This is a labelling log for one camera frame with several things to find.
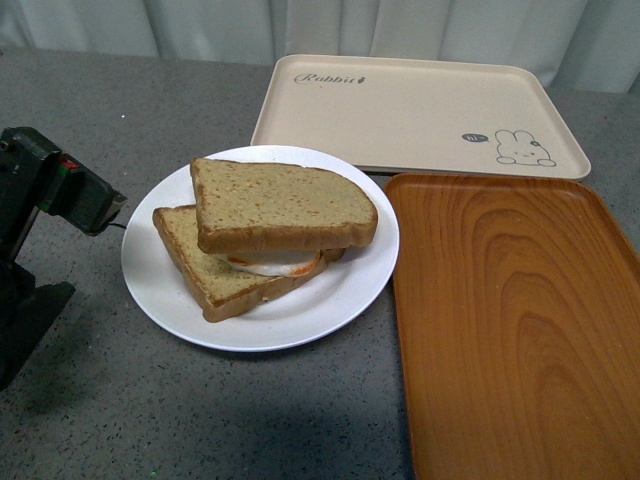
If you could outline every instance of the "curtain fold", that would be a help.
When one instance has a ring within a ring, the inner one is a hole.
[[[638,92],[638,0],[0,0],[0,45],[271,65],[294,53],[513,65]]]

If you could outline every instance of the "bunny cartoon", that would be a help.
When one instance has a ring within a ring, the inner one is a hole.
[[[540,145],[533,135],[524,130],[510,132],[498,130],[498,155],[496,160],[503,164],[539,165],[543,167],[555,167],[556,162],[551,160],[549,152]]]

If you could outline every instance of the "slice of bread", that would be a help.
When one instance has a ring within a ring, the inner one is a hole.
[[[328,170],[197,158],[191,177],[206,253],[362,247],[377,228],[367,194]]]
[[[198,248],[195,205],[156,208],[153,224],[209,322],[240,315],[298,288],[324,271],[328,262],[338,260],[343,253],[343,250],[323,252],[315,268],[301,277],[264,277],[234,270]]]

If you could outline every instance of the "tray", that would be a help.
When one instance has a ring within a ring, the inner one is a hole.
[[[368,172],[578,180],[591,170],[536,77],[509,66],[283,57],[251,143],[308,147]]]
[[[416,477],[640,478],[640,262],[599,197],[427,174],[386,193]]]

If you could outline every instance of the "black device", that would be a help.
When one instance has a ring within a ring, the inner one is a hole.
[[[22,368],[75,288],[35,286],[15,259],[40,211],[87,235],[113,221],[126,197],[31,127],[0,135],[0,390]]]

